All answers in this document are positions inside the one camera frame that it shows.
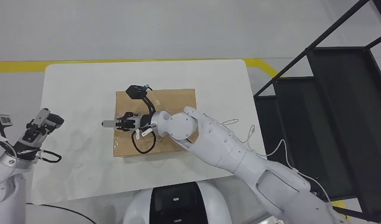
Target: stair step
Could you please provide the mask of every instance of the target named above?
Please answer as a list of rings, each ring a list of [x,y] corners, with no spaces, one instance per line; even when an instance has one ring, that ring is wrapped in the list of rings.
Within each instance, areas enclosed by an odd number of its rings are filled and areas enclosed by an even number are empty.
[[[381,214],[381,73],[369,50],[307,54],[363,213]]]
[[[295,167],[317,179],[331,199],[353,197],[314,78],[281,78],[274,84],[274,90]],[[326,199],[314,182],[311,190]]]
[[[281,139],[286,140],[282,121],[280,119],[278,103],[275,96],[257,97],[255,99],[255,106],[257,108],[258,119],[261,126],[264,148],[266,154],[272,153],[279,144]],[[271,156],[267,157],[268,160],[279,162],[285,166],[286,154],[285,146],[282,145]],[[293,165],[292,156],[288,150],[288,160]]]

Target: white robotic forearm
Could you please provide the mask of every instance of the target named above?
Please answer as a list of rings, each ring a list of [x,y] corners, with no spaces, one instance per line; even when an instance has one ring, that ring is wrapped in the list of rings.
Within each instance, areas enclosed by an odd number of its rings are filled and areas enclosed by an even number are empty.
[[[293,224],[347,223],[330,205],[310,193],[310,183],[296,170],[247,150],[233,132],[194,108],[185,107],[184,113],[173,116],[166,111],[155,113],[151,124],[155,124],[157,135],[169,135],[202,161],[246,182],[271,215]],[[197,128],[198,138],[191,143],[188,137]]]

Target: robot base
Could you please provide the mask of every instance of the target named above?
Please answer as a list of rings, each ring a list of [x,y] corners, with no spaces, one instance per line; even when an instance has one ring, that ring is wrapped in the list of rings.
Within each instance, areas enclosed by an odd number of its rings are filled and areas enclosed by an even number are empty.
[[[220,191],[198,181],[138,193],[126,210],[123,224],[156,223],[232,224],[232,218]]]

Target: yellow floor line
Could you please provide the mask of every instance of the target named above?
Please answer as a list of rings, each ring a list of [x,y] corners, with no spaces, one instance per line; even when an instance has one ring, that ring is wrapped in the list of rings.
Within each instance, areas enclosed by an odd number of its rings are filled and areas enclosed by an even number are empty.
[[[344,200],[339,200],[339,201],[333,201],[332,202],[332,205],[335,206],[335,207],[341,207],[342,209],[345,209],[345,203],[344,203]],[[346,218],[347,220],[350,220],[349,219],[349,216],[345,216],[344,214],[341,214],[344,218]]]
[[[207,58],[188,59],[158,59],[158,60],[61,60],[61,61],[4,61],[0,62],[0,73],[42,72],[50,64],[80,64],[80,63],[120,63],[120,62],[147,62],[147,61],[188,61],[208,60]],[[269,76],[274,77],[278,72],[259,58],[243,58],[247,67],[258,67]]]

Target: black staircase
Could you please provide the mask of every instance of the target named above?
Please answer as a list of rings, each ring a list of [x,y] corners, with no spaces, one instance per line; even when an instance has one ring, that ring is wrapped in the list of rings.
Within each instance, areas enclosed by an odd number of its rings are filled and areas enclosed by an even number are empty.
[[[381,222],[381,72],[361,47],[316,47],[369,0],[359,0],[255,95],[266,153],[287,143],[291,165],[317,179],[331,200],[356,197],[362,213],[338,212]],[[313,76],[281,77],[307,56]],[[275,95],[260,96],[273,85]],[[285,165],[281,147],[269,160]],[[320,188],[311,190],[325,200]]]

